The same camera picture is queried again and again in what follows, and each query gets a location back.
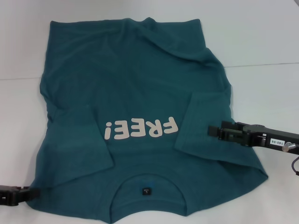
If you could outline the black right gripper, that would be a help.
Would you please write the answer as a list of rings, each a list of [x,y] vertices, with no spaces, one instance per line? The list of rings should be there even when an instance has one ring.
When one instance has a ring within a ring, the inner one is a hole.
[[[241,122],[223,121],[221,127],[209,126],[208,135],[243,146],[264,147],[299,154],[298,134],[269,129],[263,125],[246,126]]]

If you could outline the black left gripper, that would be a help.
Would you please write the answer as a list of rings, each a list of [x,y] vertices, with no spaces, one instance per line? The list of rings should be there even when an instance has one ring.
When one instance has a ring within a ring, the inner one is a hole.
[[[31,201],[40,196],[40,190],[31,187],[0,186],[0,204],[17,206],[21,202]]]

